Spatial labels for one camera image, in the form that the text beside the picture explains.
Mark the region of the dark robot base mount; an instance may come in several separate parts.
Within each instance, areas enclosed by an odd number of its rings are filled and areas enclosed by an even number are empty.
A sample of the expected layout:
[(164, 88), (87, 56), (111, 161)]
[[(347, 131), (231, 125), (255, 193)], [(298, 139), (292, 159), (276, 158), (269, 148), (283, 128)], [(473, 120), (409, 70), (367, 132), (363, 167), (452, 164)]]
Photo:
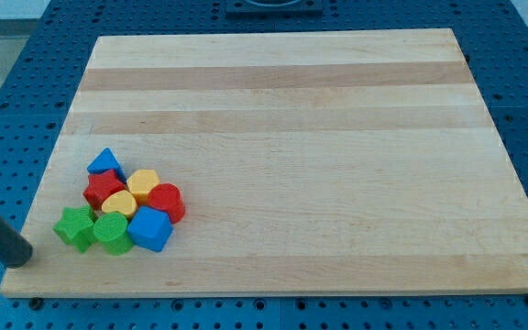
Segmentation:
[(323, 12), (324, 0), (225, 0), (228, 17), (314, 14)]

